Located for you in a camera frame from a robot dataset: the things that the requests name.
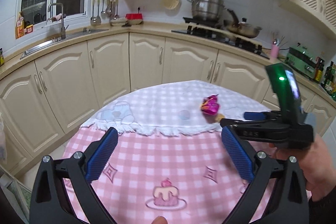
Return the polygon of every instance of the wrist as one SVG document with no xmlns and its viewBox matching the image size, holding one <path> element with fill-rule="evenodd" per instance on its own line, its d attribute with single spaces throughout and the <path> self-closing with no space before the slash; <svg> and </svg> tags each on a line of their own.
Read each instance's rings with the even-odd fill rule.
<svg viewBox="0 0 336 224">
<path fill-rule="evenodd" d="M 319 201 L 326 197 L 336 186 L 336 169 L 328 172 L 326 179 L 316 185 L 311 190 L 311 198 L 313 202 Z"/>
</svg>

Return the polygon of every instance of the countertop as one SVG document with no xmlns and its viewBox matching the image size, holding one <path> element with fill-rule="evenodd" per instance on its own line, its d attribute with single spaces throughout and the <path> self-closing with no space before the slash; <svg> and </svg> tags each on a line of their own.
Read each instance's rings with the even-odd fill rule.
<svg viewBox="0 0 336 224">
<path fill-rule="evenodd" d="M 185 41 L 188 41 L 188 42 L 197 43 L 197 44 L 209 46 L 209 47 L 212 47 L 212 48 L 216 48 L 216 49 L 219 49 L 219 50 L 223 50 L 223 51 L 226 51 L 226 52 L 230 52 L 230 53 L 233 53 L 235 55 L 244 57 L 246 59 L 249 59 L 251 61 L 254 61 L 254 62 L 259 63 L 259 64 L 264 65 L 264 66 L 271 65 L 275 62 L 280 62 L 279 60 L 270 61 L 266 58 L 263 58 L 261 56 L 258 56 L 256 54 L 254 54 L 254 53 L 247 52 L 245 50 L 242 50 L 242 49 L 230 46 L 230 45 L 226 45 L 226 44 L 223 44 L 223 43 L 220 43 L 220 42 L 212 41 L 212 40 L 205 39 L 205 38 L 195 37 L 195 36 L 191 36 L 191 35 L 171 32 L 171 30 L 186 29 L 188 25 L 189 24 L 186 24 L 186 23 L 169 24 L 169 23 L 147 22 L 147 23 L 143 23 L 143 24 L 140 24 L 140 25 L 133 25 L 131 27 L 119 27 L 119 26 L 118 27 L 111 27 L 108 24 L 102 24 L 100 26 L 97 26 L 97 28 L 106 29 L 106 31 L 93 33 L 93 34 L 87 34 L 87 35 L 83 35 L 81 37 L 76 37 L 76 38 L 69 39 L 69 40 L 66 40 L 66 41 L 63 41 L 63 42 L 59 42 L 59 43 L 51 45 L 50 47 L 39 50 L 39 51 L 37 51 L 33 54 L 30 54 L 23 59 L 20 59 L 24 50 L 43 42 L 43 41 L 38 41 L 38 42 L 35 42 L 35 43 L 21 49 L 20 51 L 17 51 L 13 58 L 6 61 L 5 64 L 0 67 L 0 80 L 3 79 L 4 77 L 6 77 L 7 75 L 9 75 L 10 73 L 12 73 L 13 71 L 17 70 L 18 68 L 22 67 L 23 65 L 25 65 L 25 64 L 27 64 L 31 61 L 34 61 L 35 59 L 37 59 L 37 58 L 39 58 L 43 55 L 46 55 L 50 52 L 59 50 L 61 48 L 64 48 L 64 47 L 67 47 L 67 46 L 70 46 L 70 45 L 73 45 L 73 44 L 76 44 L 76 43 L 79 43 L 79 42 L 86 41 L 86 40 L 89 40 L 89 39 L 104 37 L 104 36 L 113 35 L 113 34 L 127 33 L 127 32 L 141 33 L 141 34 L 151 34 L 151 35 L 156 35 L 156 36 L 163 36 L 163 37 L 170 37 L 170 38 L 175 38 L 175 39 L 179 39 L 179 40 L 185 40 Z M 336 108 L 336 102 L 333 101 L 332 98 L 317 83 L 314 83 L 314 82 L 308 80 L 307 78 L 305 78 L 302 75 L 299 75 L 297 73 L 295 73 L 295 75 L 296 75 L 297 81 L 300 84 L 309 88 L 314 93 L 321 96 L 323 99 L 325 99 L 328 103 L 330 103 L 333 107 Z"/>
</svg>

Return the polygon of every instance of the metal bolt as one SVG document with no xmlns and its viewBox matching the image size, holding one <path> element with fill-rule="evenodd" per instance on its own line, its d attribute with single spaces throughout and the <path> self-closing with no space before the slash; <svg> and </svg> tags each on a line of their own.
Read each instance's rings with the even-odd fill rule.
<svg viewBox="0 0 336 224">
<path fill-rule="evenodd" d="M 49 162 L 50 157 L 49 156 L 44 156 L 42 160 L 43 160 L 43 162 Z"/>
<path fill-rule="evenodd" d="M 264 158 L 266 158 L 266 153 L 264 152 L 264 151 L 259 151 L 258 153 L 257 153 L 257 156 L 258 156 L 258 158 L 260 158 L 260 159 L 264 159 Z"/>
<path fill-rule="evenodd" d="M 296 163 L 296 162 L 297 162 L 297 159 L 296 159 L 296 157 L 294 157 L 294 156 L 290 156 L 290 157 L 289 157 L 289 161 L 292 162 L 292 163 Z"/>
<path fill-rule="evenodd" d="M 81 151 L 78 151 L 73 155 L 73 157 L 77 160 L 80 159 L 82 156 L 83 156 L 83 153 Z"/>
</svg>

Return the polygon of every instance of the red basket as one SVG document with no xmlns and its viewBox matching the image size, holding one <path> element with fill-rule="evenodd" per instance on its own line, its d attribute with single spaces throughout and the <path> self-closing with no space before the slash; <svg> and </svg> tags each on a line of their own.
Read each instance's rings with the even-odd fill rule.
<svg viewBox="0 0 336 224">
<path fill-rule="evenodd" d="M 142 14 L 126 14 L 127 19 L 142 19 Z"/>
</svg>

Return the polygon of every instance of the cake print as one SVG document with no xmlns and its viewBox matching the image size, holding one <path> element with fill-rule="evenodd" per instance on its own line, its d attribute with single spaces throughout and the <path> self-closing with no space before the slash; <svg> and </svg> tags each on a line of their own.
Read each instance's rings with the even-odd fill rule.
<svg viewBox="0 0 336 224">
<path fill-rule="evenodd" d="M 148 208 L 162 211 L 181 210 L 186 205 L 186 201 L 179 198 L 179 189 L 168 178 L 154 188 L 153 198 L 146 202 Z"/>
</svg>

